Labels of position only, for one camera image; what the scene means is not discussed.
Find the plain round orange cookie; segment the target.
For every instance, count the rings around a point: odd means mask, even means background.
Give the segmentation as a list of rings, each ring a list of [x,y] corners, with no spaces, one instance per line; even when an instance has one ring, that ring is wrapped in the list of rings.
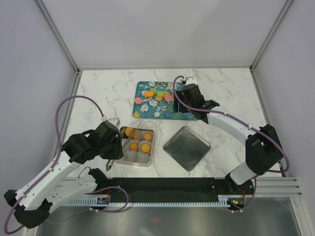
[[[137,151],[138,150],[138,143],[131,143],[129,147],[130,147],[130,150]]]

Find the large orange cookie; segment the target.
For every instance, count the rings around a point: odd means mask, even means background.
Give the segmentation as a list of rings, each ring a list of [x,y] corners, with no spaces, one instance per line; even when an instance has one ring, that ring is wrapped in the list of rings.
[[[133,128],[132,128],[132,127],[127,127],[127,128],[125,129],[125,135],[129,137],[132,131],[133,131]]]

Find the metal tongs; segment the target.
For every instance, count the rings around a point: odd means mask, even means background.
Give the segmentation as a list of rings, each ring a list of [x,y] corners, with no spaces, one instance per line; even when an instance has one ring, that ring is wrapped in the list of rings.
[[[122,129],[121,132],[120,132],[119,145],[118,145],[118,147],[117,147],[117,152],[118,152],[117,157],[115,157],[114,159],[110,159],[110,160],[107,161],[107,163],[106,163],[106,165],[105,165],[106,171],[110,171],[110,170],[112,169],[113,165],[114,165],[114,162],[115,162],[116,160],[121,159],[121,158],[124,156],[123,149],[124,149],[125,146],[127,145],[128,141],[129,141],[130,139],[132,139],[133,136],[134,136],[134,134],[135,134],[135,129],[134,129],[134,128],[132,128],[132,129],[130,130],[129,135],[126,135],[126,130],[127,130],[127,128]],[[124,144],[122,144],[124,137],[127,137],[127,140],[124,142]]]

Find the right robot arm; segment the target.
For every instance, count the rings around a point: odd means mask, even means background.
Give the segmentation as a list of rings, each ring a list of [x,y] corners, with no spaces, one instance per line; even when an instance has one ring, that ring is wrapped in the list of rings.
[[[245,146],[245,161],[225,177],[227,192],[236,194],[243,183],[261,176],[285,157],[274,127],[256,126],[229,114],[219,103],[205,100],[198,85],[174,91],[174,112],[191,113],[194,118],[230,134]]]

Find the round dotted orange cookie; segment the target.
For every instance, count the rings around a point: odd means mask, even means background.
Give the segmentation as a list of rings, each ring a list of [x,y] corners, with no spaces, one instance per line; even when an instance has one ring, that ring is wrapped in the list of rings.
[[[151,146],[149,144],[147,144],[147,143],[144,143],[144,144],[141,145],[140,150],[143,153],[149,153],[151,151]]]

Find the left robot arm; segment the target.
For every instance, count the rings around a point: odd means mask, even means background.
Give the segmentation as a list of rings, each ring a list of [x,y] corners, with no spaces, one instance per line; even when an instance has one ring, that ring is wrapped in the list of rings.
[[[119,120],[103,121],[95,130],[73,134],[62,145],[64,156],[55,157],[31,182],[18,190],[4,194],[16,220],[28,229],[43,223],[64,203],[84,194],[102,194],[109,180],[99,168],[91,169],[84,177],[58,188],[58,184],[81,165],[99,156],[105,160],[123,156]]]

